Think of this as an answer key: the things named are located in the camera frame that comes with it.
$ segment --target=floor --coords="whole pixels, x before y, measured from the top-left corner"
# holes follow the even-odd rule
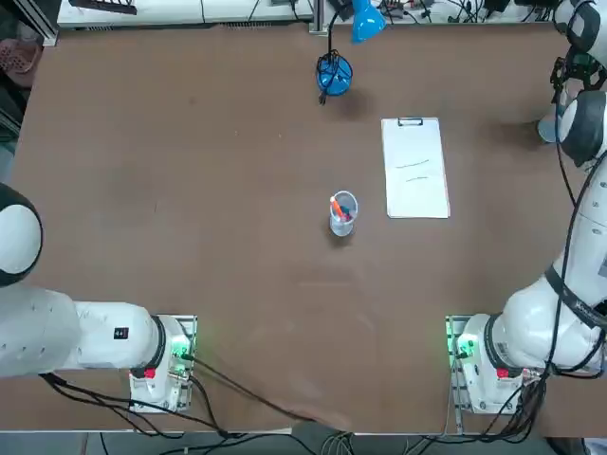
[[[312,450],[321,455],[322,442],[332,430],[318,425],[297,426],[294,434],[304,441]],[[178,441],[158,440],[132,433],[105,433],[105,443],[109,455],[159,455],[164,450],[185,446],[215,444],[216,436],[211,433],[191,433]],[[409,438],[410,446],[419,440],[416,436]],[[104,455],[99,433],[4,433],[0,434],[0,446],[3,455]],[[406,446],[404,436],[359,436],[352,443],[355,455],[400,455]],[[553,455],[554,452],[544,439],[529,438],[519,446],[506,443],[493,443],[492,455]],[[247,443],[242,446],[224,448],[222,455],[304,455],[305,451],[297,443],[286,437],[274,436]],[[464,446],[433,445],[425,455],[447,454],[481,455],[487,453],[487,445],[471,444]],[[328,454],[338,455],[334,448]]]

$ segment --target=lamp base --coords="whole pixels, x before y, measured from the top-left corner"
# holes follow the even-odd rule
[[[337,50],[324,54],[316,65],[316,84],[321,89],[321,104],[327,96],[343,95],[352,84],[352,66]]]

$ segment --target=marker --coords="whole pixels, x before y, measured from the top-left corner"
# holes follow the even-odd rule
[[[343,216],[343,212],[341,211],[341,207],[338,204],[338,201],[335,200],[335,196],[331,196],[331,205],[333,206],[333,210],[335,211],[335,213],[340,217],[340,219],[342,220],[344,218]]]

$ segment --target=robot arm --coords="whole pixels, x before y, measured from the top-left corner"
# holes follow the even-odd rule
[[[577,166],[607,152],[607,94],[584,91],[566,108],[560,125],[562,149]],[[565,292],[563,252],[527,288],[517,291],[500,315],[474,315],[458,351],[475,412],[495,413],[522,384],[524,369],[543,369],[554,335],[552,363],[563,370],[584,365],[597,372],[604,362],[607,318],[594,308],[607,299],[607,166],[594,173],[574,220]]]
[[[0,183],[0,377],[130,369],[132,398],[186,408],[192,362],[175,353],[193,354],[194,317],[150,316],[130,303],[73,301],[26,286],[21,281],[38,262],[42,245],[36,209]]]
[[[554,14],[557,30],[579,52],[607,66],[607,3],[601,0],[563,0]]]

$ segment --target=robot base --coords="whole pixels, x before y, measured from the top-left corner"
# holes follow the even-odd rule
[[[460,405],[474,413],[496,414],[507,399],[522,384],[523,376],[499,377],[491,365],[485,349],[484,332],[488,315],[474,315],[469,318],[461,334],[453,333],[452,350],[461,366],[469,402]],[[503,414],[512,414],[516,409],[519,394],[506,405]]]
[[[194,355],[196,316],[158,315],[166,334],[164,353],[155,370],[146,370],[144,377],[129,373],[131,399],[144,401],[166,410],[186,410],[192,402],[190,373],[193,363],[179,357]],[[136,412],[162,412],[142,405],[134,405]]]

